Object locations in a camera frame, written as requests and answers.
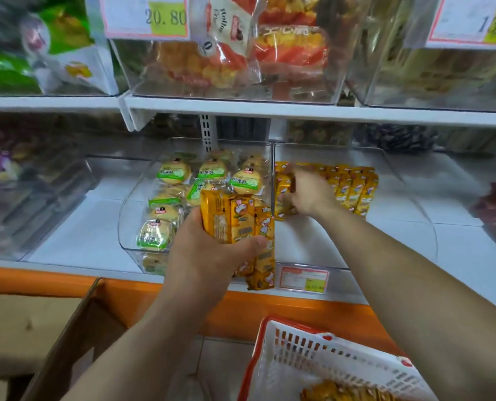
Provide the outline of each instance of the tiled floor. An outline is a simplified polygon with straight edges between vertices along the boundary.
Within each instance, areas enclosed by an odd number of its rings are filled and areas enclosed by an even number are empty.
[[[251,343],[196,338],[174,376],[167,400],[236,401],[252,351]]]

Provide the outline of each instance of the price tag holder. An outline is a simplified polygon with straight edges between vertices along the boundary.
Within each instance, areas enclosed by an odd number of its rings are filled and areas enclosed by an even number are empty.
[[[426,47],[496,50],[496,0],[439,0]]]
[[[189,0],[100,0],[100,6],[107,38],[190,39]]]
[[[282,267],[279,287],[288,290],[324,293],[330,272],[302,267]]]

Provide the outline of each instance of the hand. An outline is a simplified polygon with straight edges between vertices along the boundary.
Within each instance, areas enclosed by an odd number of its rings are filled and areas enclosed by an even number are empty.
[[[267,242],[265,236],[254,236],[220,244],[204,231],[197,207],[174,237],[162,291],[205,316],[224,297],[233,273],[266,249]]]
[[[319,174],[295,165],[287,166],[285,172],[295,176],[291,185],[293,192],[281,194],[279,200],[295,206],[300,214],[313,218],[317,218],[321,209],[337,207],[332,189]]]

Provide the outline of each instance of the white plastic basket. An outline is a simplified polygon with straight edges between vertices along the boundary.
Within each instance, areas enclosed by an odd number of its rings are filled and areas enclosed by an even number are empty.
[[[261,322],[237,401],[298,401],[300,391],[322,379],[437,401],[408,359],[273,316]]]

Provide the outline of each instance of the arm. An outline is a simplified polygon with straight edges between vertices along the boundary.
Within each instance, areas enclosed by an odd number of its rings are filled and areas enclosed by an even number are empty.
[[[340,207],[300,168],[300,213],[326,230],[389,335],[441,401],[496,399],[496,306],[412,249]]]
[[[266,248],[264,236],[220,245],[198,208],[181,225],[164,286],[144,317],[103,353],[62,401],[160,401],[207,313],[238,267]]]

